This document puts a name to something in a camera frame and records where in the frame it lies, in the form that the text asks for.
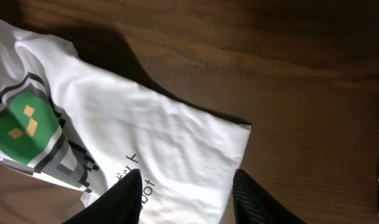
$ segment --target dark wood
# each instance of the dark wood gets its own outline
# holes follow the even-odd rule
[[[378,223],[379,0],[0,0],[0,18],[251,123],[242,168],[304,221]],[[0,223],[60,223],[79,197],[0,167]]]

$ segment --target wooden table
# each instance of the wooden table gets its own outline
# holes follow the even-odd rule
[[[304,221],[378,223],[379,0],[0,0],[0,19],[251,123],[242,168]],[[2,224],[61,223],[80,195],[0,166]]]

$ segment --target black object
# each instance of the black object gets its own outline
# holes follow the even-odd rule
[[[141,172],[133,169],[98,200],[64,224],[138,224],[141,197]]]
[[[303,224],[244,170],[233,178],[233,207],[236,224]]]

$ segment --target white cloth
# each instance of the white cloth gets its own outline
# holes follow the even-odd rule
[[[0,20],[0,163],[85,205],[138,168],[140,223],[219,223],[249,134]]]

